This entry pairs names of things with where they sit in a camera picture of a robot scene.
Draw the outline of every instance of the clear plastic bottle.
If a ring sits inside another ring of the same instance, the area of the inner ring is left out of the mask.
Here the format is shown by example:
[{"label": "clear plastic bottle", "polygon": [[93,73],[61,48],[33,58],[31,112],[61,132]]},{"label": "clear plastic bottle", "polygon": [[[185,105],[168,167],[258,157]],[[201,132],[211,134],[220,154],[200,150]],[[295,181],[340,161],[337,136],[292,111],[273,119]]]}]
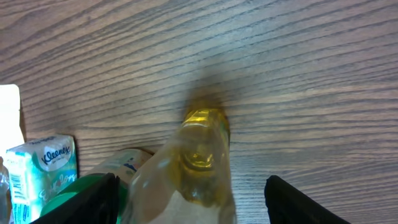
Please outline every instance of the clear plastic bottle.
[{"label": "clear plastic bottle", "polygon": [[122,223],[236,223],[228,122],[219,109],[192,111],[137,171]]}]

